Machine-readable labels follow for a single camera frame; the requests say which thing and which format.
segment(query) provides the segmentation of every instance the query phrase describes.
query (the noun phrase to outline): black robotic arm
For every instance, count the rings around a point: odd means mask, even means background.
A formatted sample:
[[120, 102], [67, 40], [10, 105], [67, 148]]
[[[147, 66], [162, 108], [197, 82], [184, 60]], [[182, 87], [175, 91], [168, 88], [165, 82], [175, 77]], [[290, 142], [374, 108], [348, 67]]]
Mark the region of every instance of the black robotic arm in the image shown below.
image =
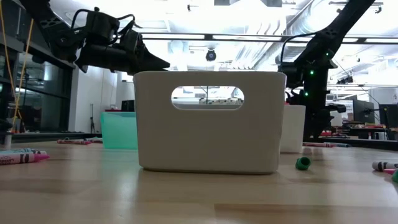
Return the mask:
[[[85, 9], [86, 26], [72, 27], [62, 21], [50, 8], [50, 0], [20, 0], [43, 33], [51, 53], [59, 59], [75, 62], [81, 70], [89, 65], [108, 68], [111, 71], [135, 74], [141, 71], [161, 71], [170, 64], [152, 55], [142, 41], [142, 35], [132, 30], [135, 17], [127, 15], [115, 18], [100, 12]], [[120, 20], [132, 17], [132, 21], [118, 31]]]
[[344, 106], [326, 106], [328, 71], [336, 68], [332, 58], [345, 35], [372, 6], [374, 0], [349, 0], [326, 28], [318, 31], [294, 62], [282, 62], [279, 71], [287, 75], [287, 87], [303, 86], [299, 94], [289, 98], [292, 105], [305, 105], [304, 138], [317, 138], [330, 120], [330, 111], [345, 112]]

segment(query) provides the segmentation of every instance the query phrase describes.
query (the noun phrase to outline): ceiling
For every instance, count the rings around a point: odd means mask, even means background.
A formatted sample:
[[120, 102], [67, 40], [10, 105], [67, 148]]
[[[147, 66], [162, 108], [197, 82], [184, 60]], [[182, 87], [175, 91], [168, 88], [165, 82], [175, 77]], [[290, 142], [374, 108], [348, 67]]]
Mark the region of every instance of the ceiling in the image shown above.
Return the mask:
[[[327, 26], [343, 6], [332, 0], [283, 0], [282, 7], [267, 7], [261, 0], [51, 0], [54, 12], [71, 23], [76, 10], [93, 9], [114, 17], [133, 13], [138, 32], [296, 35], [314, 32]], [[376, 0], [382, 11], [371, 7], [350, 30], [348, 36], [397, 37], [398, 23], [393, 19], [396, 0]], [[85, 24], [81, 13], [76, 24]], [[147, 40], [148, 49], [171, 63], [171, 70], [276, 70], [280, 43], [264, 42], [205, 42], [189, 40]], [[284, 61], [294, 60], [305, 44], [288, 44]], [[207, 62], [208, 49], [217, 58]], [[344, 69], [330, 72], [335, 84], [347, 73], [356, 82], [392, 84], [391, 73], [397, 70], [398, 45], [342, 45], [334, 60]], [[387, 79], [380, 78], [384, 73]]]

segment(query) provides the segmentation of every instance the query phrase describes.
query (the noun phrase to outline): green marker cap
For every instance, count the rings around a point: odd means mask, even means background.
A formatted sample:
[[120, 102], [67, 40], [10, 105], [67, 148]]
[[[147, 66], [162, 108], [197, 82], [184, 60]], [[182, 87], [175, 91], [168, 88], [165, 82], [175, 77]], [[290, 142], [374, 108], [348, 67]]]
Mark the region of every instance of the green marker cap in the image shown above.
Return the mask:
[[311, 160], [307, 157], [298, 158], [296, 161], [296, 169], [298, 170], [307, 170], [310, 167], [310, 165], [311, 165]]
[[392, 181], [394, 181], [395, 183], [398, 183], [398, 171], [395, 171], [391, 178], [392, 178]]

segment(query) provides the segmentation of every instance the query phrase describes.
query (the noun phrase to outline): teal plastic bin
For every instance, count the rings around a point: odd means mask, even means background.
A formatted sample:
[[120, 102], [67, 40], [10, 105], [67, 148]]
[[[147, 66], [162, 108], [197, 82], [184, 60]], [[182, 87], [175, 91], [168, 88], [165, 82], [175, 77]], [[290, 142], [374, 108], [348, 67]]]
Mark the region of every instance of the teal plastic bin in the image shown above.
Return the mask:
[[102, 112], [101, 130], [105, 149], [138, 149], [135, 112]]

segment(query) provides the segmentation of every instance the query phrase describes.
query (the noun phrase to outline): wooden tabletop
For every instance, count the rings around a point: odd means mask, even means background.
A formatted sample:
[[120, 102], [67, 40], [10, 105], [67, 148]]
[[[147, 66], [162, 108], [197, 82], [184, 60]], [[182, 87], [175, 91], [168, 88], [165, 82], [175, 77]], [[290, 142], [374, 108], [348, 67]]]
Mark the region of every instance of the wooden tabletop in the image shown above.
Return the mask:
[[398, 184], [373, 172], [373, 161], [398, 153], [361, 148], [306, 148], [283, 154], [272, 175], [177, 174], [142, 170], [137, 152], [100, 144], [14, 144], [51, 159], [0, 167], [0, 221], [72, 223], [395, 223]]

